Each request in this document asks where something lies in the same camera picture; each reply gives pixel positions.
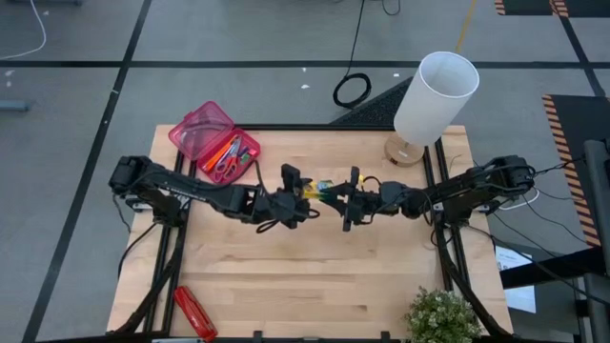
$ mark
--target red pencil case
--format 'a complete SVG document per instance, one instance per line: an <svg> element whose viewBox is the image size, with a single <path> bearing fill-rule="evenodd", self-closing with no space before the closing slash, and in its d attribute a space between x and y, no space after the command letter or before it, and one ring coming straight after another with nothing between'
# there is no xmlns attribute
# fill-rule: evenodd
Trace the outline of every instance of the red pencil case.
<svg viewBox="0 0 610 343"><path fill-rule="evenodd" d="M188 113L170 131L170 140L214 183L234 182L260 155L260 145L235 127L214 101Z"/></svg>

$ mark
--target scissors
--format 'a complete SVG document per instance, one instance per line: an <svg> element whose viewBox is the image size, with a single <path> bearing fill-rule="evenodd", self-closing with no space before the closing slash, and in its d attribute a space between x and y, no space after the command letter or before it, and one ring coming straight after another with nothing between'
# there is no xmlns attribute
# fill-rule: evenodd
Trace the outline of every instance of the scissors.
<svg viewBox="0 0 610 343"><path fill-rule="evenodd" d="M219 183L222 180L228 180L235 174L237 171L237 155L239 153L240 145L241 139L238 137L234 140L226 154L218 161L213 169L214 182Z"/></svg>

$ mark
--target potted plant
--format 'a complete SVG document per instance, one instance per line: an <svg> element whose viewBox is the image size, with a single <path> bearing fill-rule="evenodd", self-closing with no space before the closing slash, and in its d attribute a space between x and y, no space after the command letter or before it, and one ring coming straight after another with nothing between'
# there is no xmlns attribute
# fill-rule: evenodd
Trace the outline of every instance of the potted plant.
<svg viewBox="0 0 610 343"><path fill-rule="evenodd" d="M412 343L470 343L481 332L470 303L453 292L420 287L404 319Z"/></svg>

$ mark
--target wooden tabletop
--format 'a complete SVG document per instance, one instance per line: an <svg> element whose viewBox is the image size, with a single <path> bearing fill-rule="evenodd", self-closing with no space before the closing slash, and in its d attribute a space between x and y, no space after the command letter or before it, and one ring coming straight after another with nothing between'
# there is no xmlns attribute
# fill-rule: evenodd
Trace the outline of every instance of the wooden tabletop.
<svg viewBox="0 0 610 343"><path fill-rule="evenodd" d="M172 127L157 127L151 149L151 159L168 169L173 168L177 154L168 139ZM358 166L361 174L382 181L427 186L422 163L399 168L385 159L383 144L389 131L249 134L261 145L259 161L268 190L281 186L283 163L314 180L340 183L349 179L352 166ZM442 139L452 176L472 167L463 127L448 128ZM189 163L184 167L186 173ZM437 167L435 172L438 181ZM207 180L201 172L197 177ZM239 183L257 184L254 168ZM376 191L375 182L366 186ZM378 215L372 225L352 226L351 232L343 232L335 210L315 200L312 208L321 216L299 224L296 230L277 225L256 234L254 225L241 224L206 204L193 202L179 284L191 288L219 336L251 337L256 330L266 337L379 338L381 331L389 331L392 338L407 336L400 318L418 287L443 287L437 252L430 243L431 228L422 218ZM130 242L151 220L150 213L135 215ZM473 215L471 224L488 230L482 215ZM150 288L160 232L153 232L125 260L109 329L124 323ZM491 240L477 232L462 230L461 234L473 290L498 323L511 332ZM157 306L156 329L160 328L165 296L163 292ZM177 307L172 335L195 335Z"/></svg>

